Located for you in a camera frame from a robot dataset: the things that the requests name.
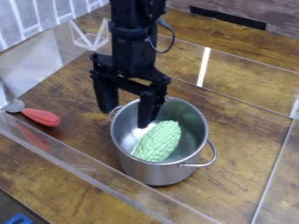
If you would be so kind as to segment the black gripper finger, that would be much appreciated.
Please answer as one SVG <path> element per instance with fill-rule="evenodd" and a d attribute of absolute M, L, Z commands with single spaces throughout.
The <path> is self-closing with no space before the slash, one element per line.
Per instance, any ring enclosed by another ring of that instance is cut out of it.
<path fill-rule="evenodd" d="M 104 77 L 96 71 L 91 72 L 91 78 L 93 81 L 99 109 L 103 113 L 108 114 L 119 105 L 117 85 L 108 77 Z"/>
<path fill-rule="evenodd" d="M 165 101 L 167 86 L 151 85 L 140 94 L 137 107 L 137 127 L 145 128 L 155 120 Z"/>

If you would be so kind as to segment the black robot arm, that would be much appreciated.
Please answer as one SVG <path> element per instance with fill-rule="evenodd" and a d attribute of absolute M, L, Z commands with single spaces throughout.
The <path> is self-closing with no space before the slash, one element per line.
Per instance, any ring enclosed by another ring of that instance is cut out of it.
<path fill-rule="evenodd" d="M 171 78 L 155 68 L 156 20 L 165 13 L 165 0 L 109 0 L 112 54 L 95 53 L 91 78 L 101 112 L 119 105 L 120 89 L 139 95 L 137 127 L 156 118 Z"/>

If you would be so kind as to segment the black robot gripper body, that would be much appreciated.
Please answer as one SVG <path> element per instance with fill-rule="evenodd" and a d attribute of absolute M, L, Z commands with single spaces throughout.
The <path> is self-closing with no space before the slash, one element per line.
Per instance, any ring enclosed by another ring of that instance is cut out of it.
<path fill-rule="evenodd" d="M 93 53 L 93 69 L 108 77 L 117 89 L 140 95 L 151 85 L 168 85 L 170 77 L 155 68 L 157 27 L 120 28 L 108 26 L 112 35 L 112 55 Z"/>

